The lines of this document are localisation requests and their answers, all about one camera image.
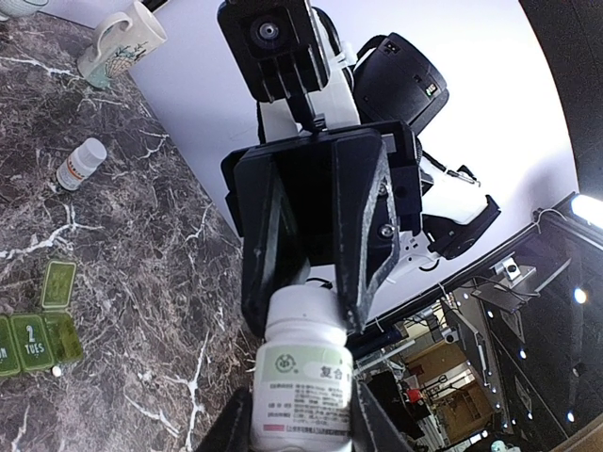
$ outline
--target black camera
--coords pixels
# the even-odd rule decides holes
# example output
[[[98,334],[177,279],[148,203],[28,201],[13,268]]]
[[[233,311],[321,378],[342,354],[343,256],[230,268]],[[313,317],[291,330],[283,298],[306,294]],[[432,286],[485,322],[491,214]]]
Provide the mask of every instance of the black camera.
[[[303,96],[329,82],[328,62],[307,0],[224,2],[218,22],[256,101]]]

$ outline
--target fluorescent light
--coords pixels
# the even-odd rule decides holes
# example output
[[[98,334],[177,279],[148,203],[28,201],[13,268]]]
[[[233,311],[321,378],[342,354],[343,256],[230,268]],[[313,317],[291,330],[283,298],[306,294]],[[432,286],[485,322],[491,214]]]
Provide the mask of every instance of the fluorescent light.
[[[577,195],[572,200],[572,211],[589,223],[603,228],[603,202],[590,196]]]
[[[584,292],[579,287],[574,291],[574,300],[577,304],[584,304],[587,298],[588,297],[586,296],[586,292]]]

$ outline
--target mug handle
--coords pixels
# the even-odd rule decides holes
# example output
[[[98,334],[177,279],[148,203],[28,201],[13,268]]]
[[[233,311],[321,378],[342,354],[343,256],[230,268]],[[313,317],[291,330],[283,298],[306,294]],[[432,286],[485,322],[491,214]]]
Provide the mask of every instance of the mug handle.
[[[127,23],[127,27],[124,31],[129,30],[133,24],[132,18],[125,12],[116,12],[100,22],[96,27],[94,34],[92,35],[92,50],[94,53],[93,61],[96,61],[101,57],[101,40],[105,36],[105,33],[110,27],[119,24],[120,22]]]

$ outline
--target number 2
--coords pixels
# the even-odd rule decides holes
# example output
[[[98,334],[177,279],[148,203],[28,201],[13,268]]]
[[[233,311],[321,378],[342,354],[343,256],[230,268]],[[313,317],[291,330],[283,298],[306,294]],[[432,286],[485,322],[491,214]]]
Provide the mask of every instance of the number 2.
[[[31,325],[27,325],[25,329],[29,333],[29,342],[36,342],[36,338],[34,337],[34,328]]]

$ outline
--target white pill bottle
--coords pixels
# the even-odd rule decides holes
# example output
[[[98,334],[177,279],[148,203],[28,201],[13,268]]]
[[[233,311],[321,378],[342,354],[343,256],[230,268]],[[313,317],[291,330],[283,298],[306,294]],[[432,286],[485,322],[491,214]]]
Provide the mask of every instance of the white pill bottle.
[[[293,285],[270,301],[257,352],[255,452],[351,452],[353,360],[334,292]]]
[[[66,190],[77,190],[105,159],[106,148],[103,143],[96,138],[88,138],[58,167],[58,183]]]

